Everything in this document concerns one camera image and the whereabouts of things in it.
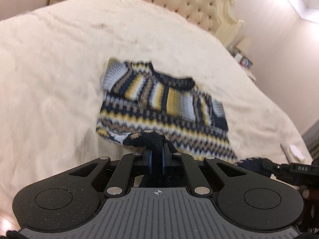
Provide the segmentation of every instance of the bed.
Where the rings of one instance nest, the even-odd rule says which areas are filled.
[[[223,102],[239,159],[286,163],[280,144],[294,144],[311,162],[292,121],[224,48],[243,24],[228,13],[233,0],[148,1],[72,0],[0,22],[1,211],[12,215],[13,197],[28,184],[132,151],[95,133],[110,57],[192,76]]]

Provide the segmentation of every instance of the metal screw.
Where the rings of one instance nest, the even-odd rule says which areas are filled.
[[[210,193],[210,189],[207,187],[197,187],[195,188],[195,193],[200,194],[200,195],[205,195]]]
[[[120,187],[110,187],[106,190],[106,192],[108,194],[111,194],[111,195],[118,195],[118,194],[121,194],[122,193],[122,189]]]

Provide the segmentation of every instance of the circular pad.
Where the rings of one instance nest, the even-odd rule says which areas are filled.
[[[277,207],[281,202],[277,192],[263,188],[247,191],[244,199],[248,205],[258,209],[271,209]]]
[[[72,194],[63,189],[48,189],[40,192],[35,202],[44,209],[55,210],[66,207],[72,201]]]

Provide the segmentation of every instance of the picture frame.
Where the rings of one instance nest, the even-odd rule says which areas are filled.
[[[253,65],[253,63],[245,56],[243,56],[239,62],[239,64],[242,66],[242,67],[245,67],[247,69],[250,69],[251,66]]]

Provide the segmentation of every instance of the gloved hand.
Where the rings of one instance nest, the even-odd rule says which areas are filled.
[[[316,228],[319,228],[319,189],[305,189],[302,192],[302,197],[309,204],[310,210],[310,220]]]

